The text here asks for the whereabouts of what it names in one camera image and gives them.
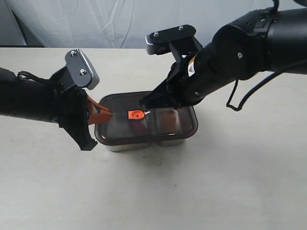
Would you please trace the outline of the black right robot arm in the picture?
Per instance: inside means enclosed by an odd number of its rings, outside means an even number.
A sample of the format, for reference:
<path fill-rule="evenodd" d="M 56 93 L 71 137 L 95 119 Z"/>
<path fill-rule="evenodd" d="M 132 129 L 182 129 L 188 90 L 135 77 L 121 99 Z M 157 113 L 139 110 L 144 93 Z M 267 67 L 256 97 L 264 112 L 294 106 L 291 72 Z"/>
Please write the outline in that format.
<path fill-rule="evenodd" d="M 165 80 L 140 99 L 147 109 L 190 107 L 234 82 L 259 72 L 306 74 L 307 10 L 250 11 L 222 26 L 203 46 L 196 29 L 181 25 L 148 34 L 150 55 L 172 53 Z"/>

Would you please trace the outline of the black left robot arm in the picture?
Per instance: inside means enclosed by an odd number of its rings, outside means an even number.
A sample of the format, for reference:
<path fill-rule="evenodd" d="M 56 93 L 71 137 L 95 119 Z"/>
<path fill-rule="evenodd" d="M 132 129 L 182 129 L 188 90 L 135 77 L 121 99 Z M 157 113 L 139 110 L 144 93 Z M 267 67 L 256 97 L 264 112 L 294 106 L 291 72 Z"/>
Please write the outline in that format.
<path fill-rule="evenodd" d="M 95 102 L 73 81 L 66 67 L 49 79 L 27 71 L 15 74 L 1 68 L 0 114 L 58 124 L 82 151 L 91 151 L 97 145 L 89 126 L 112 118 L 107 108 Z"/>

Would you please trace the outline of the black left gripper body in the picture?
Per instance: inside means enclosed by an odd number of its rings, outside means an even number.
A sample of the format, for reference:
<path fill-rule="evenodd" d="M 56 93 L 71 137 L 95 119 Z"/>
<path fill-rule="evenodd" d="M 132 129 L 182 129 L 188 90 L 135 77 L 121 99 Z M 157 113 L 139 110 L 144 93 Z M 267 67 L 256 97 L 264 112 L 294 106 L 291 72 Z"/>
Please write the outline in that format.
<path fill-rule="evenodd" d="M 55 72 L 50 80 L 56 84 L 56 122 L 77 143 L 80 150 L 91 151 L 97 142 L 89 132 L 86 91 L 73 82 L 67 67 Z"/>

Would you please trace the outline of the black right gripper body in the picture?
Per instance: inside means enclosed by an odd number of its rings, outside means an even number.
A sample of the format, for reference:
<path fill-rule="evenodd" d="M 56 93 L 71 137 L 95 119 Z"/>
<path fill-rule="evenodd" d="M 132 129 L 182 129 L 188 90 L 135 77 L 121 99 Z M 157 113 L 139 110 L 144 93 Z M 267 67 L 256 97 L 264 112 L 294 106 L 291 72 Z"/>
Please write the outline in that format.
<path fill-rule="evenodd" d="M 207 95 L 235 81 L 213 55 L 197 54 L 185 67 L 173 68 L 162 83 L 139 100 L 147 110 L 190 107 Z"/>

